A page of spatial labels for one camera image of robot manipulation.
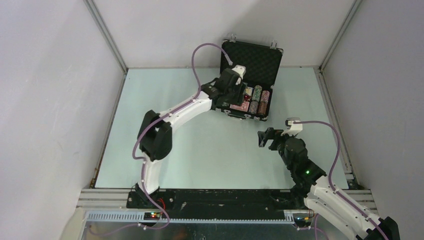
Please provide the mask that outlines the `pink white chip stack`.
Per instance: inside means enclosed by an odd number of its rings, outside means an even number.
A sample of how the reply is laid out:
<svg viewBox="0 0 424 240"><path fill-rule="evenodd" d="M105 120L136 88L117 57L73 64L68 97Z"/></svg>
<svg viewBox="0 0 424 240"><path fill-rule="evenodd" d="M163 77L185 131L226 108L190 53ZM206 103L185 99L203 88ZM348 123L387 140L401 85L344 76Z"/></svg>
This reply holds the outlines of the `pink white chip stack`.
<svg viewBox="0 0 424 240"><path fill-rule="evenodd" d="M268 90L263 90L260 96L260 102L268 103L270 98L270 92Z"/></svg>

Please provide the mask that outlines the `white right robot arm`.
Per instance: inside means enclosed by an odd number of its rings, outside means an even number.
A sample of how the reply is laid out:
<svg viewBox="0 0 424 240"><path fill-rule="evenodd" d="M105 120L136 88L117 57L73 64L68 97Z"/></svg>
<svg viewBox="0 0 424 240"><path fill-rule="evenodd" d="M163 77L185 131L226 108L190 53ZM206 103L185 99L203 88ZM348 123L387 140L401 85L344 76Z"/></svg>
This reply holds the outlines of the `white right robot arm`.
<svg viewBox="0 0 424 240"><path fill-rule="evenodd" d="M381 218L331 183L327 173L309 159L305 142L295 134L272 127L257 133L258 146L263 148L271 140L269 150L278 152L290 172L295 183L290 190L291 204L314 211L349 240L399 240L396 221Z"/></svg>

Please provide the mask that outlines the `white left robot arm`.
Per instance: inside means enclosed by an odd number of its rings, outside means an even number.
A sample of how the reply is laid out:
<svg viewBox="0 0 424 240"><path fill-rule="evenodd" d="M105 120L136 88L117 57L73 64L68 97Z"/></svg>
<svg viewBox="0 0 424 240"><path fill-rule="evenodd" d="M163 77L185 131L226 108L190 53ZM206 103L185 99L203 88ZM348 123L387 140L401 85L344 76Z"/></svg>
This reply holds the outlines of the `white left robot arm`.
<svg viewBox="0 0 424 240"><path fill-rule="evenodd" d="M246 67L236 65L224 69L214 80L200 85L198 91L166 111L148 111L132 150L132 157L142 161L141 178L138 186L142 189L138 201L145 208L153 208L158 202L159 176L162 160L171 152L173 134L194 117L212 110L221 103L237 104L243 100L246 86L243 83Z"/></svg>

